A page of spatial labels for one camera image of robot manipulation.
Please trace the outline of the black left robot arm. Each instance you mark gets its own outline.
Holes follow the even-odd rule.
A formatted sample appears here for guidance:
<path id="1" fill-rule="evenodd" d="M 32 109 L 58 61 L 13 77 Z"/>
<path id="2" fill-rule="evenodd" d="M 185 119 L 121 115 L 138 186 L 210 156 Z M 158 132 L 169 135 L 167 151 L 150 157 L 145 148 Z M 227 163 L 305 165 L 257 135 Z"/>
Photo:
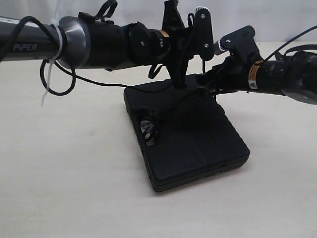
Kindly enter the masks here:
<path id="1" fill-rule="evenodd" d="M 95 15 L 80 12 L 49 24 L 33 16 L 2 16 L 0 60 L 40 60 L 41 71 L 48 63 L 65 67 L 71 85 L 79 78 L 79 69 L 115 71 L 148 66 L 148 77 L 154 79 L 165 67 L 174 86 L 182 88 L 188 61 L 194 55 L 194 15 L 189 14 L 188 25 L 184 25 L 177 1 L 168 0 L 160 29 L 139 21 L 120 26 L 111 19 L 117 5 L 117 1 L 108 0 Z"/>

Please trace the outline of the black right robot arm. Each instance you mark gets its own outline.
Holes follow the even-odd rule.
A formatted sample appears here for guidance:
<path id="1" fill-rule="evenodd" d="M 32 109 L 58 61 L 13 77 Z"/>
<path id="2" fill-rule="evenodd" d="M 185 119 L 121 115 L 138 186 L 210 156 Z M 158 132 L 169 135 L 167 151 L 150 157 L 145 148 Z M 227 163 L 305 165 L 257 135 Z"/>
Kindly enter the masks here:
<path id="1" fill-rule="evenodd" d="M 312 52 L 299 51 L 283 59 L 247 64 L 229 56 L 195 78 L 214 94 L 245 91 L 285 96 L 305 104 L 317 103 L 317 56 Z"/>

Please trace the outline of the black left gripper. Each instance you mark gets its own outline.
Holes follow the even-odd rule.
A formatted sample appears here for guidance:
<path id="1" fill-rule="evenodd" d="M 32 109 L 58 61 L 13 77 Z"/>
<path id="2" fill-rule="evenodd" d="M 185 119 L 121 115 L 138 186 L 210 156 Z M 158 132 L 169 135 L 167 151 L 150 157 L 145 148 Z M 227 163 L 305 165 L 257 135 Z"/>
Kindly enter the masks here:
<path id="1" fill-rule="evenodd" d="M 190 43 L 194 34 L 194 15 L 188 14 L 188 26 L 185 26 L 177 9 L 178 3 L 177 0 L 164 1 L 161 29 L 168 35 L 170 44 L 170 51 L 165 59 L 167 71 L 174 88 L 184 89 L 188 62 L 192 58 Z"/>

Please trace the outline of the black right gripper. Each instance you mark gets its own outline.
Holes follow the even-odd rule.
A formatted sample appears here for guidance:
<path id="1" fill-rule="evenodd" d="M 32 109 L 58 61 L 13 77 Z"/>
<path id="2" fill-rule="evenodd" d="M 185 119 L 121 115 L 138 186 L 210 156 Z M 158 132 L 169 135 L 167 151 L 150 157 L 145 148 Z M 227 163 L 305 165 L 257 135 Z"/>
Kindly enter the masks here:
<path id="1" fill-rule="evenodd" d="M 226 57 L 224 62 L 195 76 L 198 89 L 203 94 L 217 96 L 250 90 L 247 81 L 248 67 L 235 57 Z"/>

